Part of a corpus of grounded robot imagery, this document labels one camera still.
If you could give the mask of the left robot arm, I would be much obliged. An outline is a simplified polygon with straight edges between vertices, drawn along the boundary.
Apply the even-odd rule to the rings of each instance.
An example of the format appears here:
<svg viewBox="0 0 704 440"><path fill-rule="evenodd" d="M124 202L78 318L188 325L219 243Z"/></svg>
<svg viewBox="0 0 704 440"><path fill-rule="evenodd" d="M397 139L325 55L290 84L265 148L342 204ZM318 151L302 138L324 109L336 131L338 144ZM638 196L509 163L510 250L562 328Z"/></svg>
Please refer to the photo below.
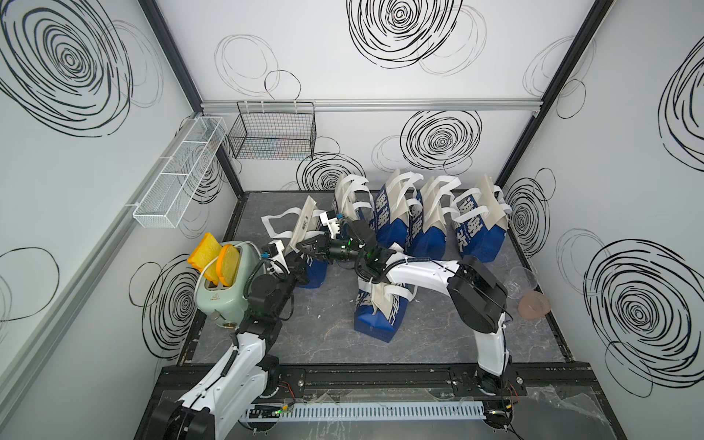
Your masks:
<svg viewBox="0 0 704 440"><path fill-rule="evenodd" d="M309 282L306 257L260 260L244 285L247 310L228 352L177 401L152 412L146 439L224 439L251 403L279 388L279 361L269 351L296 287Z"/></svg>

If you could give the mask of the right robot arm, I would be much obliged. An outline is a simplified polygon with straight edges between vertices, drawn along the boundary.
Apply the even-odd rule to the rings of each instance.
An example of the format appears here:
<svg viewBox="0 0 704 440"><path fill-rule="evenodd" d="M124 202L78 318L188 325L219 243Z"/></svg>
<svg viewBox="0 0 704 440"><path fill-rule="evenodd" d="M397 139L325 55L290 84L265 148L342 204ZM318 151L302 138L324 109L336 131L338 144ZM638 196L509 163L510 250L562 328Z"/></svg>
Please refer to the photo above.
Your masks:
<svg viewBox="0 0 704 440"><path fill-rule="evenodd" d="M480 260L434 260L412 257L400 247L383 247L365 222L342 218L348 234L316 233L300 241L295 249L314 260L352 261L359 291L376 312L388 315L393 304L412 302L412 287L449 297L461 321L474 332L478 350L476 382L486 395L518 392L517 375L505 337L510 315L508 292Z"/></svg>

